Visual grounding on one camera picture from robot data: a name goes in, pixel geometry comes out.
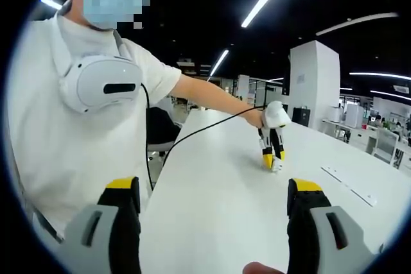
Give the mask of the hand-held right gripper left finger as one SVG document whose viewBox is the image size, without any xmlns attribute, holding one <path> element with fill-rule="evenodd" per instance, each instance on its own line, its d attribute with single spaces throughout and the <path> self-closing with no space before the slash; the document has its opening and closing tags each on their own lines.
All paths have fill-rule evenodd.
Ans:
<svg viewBox="0 0 411 274">
<path fill-rule="evenodd" d="M 97 204 L 88 205 L 69 224 L 64 259 L 71 273 L 140 273 L 139 179 L 109 183 Z"/>
</svg>

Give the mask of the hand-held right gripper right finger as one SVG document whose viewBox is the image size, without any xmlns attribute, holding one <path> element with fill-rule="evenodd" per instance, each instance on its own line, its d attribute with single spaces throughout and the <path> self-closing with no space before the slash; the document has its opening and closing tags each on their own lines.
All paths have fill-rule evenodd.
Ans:
<svg viewBox="0 0 411 274">
<path fill-rule="evenodd" d="M 361 226 L 314 182 L 288 181 L 288 273 L 361 273 L 376 255 Z"/>
</svg>

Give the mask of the person's right hand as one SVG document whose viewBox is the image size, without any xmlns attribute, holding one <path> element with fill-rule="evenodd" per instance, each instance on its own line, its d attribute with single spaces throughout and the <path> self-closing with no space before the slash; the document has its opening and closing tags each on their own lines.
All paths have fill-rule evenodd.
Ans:
<svg viewBox="0 0 411 274">
<path fill-rule="evenodd" d="M 242 270 L 243 274 L 283 274 L 275 268 L 266 266 L 260 262 L 250 262 L 244 266 Z"/>
</svg>

